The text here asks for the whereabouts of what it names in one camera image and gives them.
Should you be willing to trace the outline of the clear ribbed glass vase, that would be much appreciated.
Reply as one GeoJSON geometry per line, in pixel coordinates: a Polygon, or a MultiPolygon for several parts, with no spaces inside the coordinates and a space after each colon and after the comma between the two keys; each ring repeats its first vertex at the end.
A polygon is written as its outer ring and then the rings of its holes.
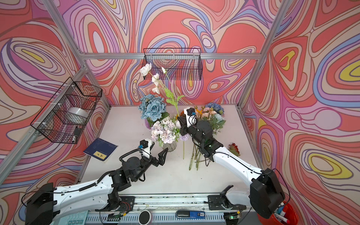
{"type": "Polygon", "coordinates": [[[164,143],[163,150],[168,149],[168,152],[173,152],[177,147],[177,142],[174,141],[172,143],[164,143]]]}

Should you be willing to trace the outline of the white poppy stem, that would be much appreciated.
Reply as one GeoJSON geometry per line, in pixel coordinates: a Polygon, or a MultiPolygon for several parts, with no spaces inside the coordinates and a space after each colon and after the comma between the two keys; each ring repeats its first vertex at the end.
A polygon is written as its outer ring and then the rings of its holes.
{"type": "MultiPolygon", "coordinates": [[[[149,74],[152,66],[147,64],[144,67],[141,67],[140,74],[146,78],[147,74],[149,74]]],[[[166,111],[169,113],[170,117],[180,117],[181,113],[179,111],[179,103],[184,98],[184,95],[176,94],[175,91],[171,90],[165,82],[163,82],[159,78],[159,74],[155,74],[151,76],[151,82],[154,87],[152,88],[152,95],[156,97],[162,97],[164,102],[166,103],[166,111]]]]}

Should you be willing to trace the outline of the blue rose bunch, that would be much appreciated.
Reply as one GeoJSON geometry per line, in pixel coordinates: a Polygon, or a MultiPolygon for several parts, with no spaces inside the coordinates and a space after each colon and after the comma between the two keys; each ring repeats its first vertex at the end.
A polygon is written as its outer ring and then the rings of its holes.
{"type": "Polygon", "coordinates": [[[150,118],[153,121],[153,124],[169,116],[164,99],[152,94],[140,99],[138,109],[141,112],[141,118],[144,120],[150,118]]]}

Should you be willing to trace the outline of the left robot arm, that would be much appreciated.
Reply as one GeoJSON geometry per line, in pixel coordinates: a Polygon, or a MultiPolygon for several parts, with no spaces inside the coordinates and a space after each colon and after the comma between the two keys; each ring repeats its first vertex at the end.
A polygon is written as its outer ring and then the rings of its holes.
{"type": "Polygon", "coordinates": [[[96,180],[62,187],[43,185],[26,202],[25,224],[49,225],[61,217],[88,210],[116,211],[122,203],[119,192],[133,182],[144,182],[147,169],[164,165],[167,153],[168,149],[164,149],[154,157],[138,148],[120,156],[121,168],[107,171],[96,180]]]}

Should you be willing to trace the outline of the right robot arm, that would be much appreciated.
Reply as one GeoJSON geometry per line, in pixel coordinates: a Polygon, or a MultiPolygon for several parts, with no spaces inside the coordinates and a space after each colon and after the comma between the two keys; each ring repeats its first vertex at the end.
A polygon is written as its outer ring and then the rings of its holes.
{"type": "Polygon", "coordinates": [[[212,162],[222,165],[248,186],[248,196],[234,194],[226,199],[232,204],[250,204],[263,218],[269,219],[285,200],[285,193],[272,169],[266,170],[250,165],[231,153],[213,137],[208,121],[197,121],[194,115],[183,115],[177,119],[181,135],[188,134],[198,146],[200,153],[212,162]]]}

